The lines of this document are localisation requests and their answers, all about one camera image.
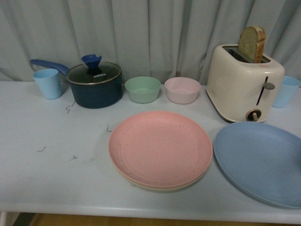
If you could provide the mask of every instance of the mint green bowl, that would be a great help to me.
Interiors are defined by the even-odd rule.
[[[146,104],[157,99],[161,82],[152,77],[135,77],[125,83],[128,95],[133,102]]]

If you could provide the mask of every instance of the stacked plates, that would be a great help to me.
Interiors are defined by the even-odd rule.
[[[165,111],[139,113],[121,122],[111,134],[109,152],[127,180],[160,191],[196,182],[213,155],[211,140],[202,127]]]

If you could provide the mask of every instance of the glass lid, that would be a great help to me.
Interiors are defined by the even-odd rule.
[[[96,85],[109,82],[121,75],[121,68],[110,62],[101,62],[102,57],[86,55],[84,64],[77,65],[67,72],[69,82],[79,85]]]

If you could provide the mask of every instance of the cream toaster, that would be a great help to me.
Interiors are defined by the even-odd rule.
[[[284,74],[284,67],[265,54],[255,64],[238,45],[220,45],[213,53],[206,92],[227,121],[265,121]]]

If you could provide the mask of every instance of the blue plate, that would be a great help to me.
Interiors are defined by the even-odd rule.
[[[213,147],[221,170],[243,192],[301,208],[301,138],[267,124],[237,122],[219,131]]]

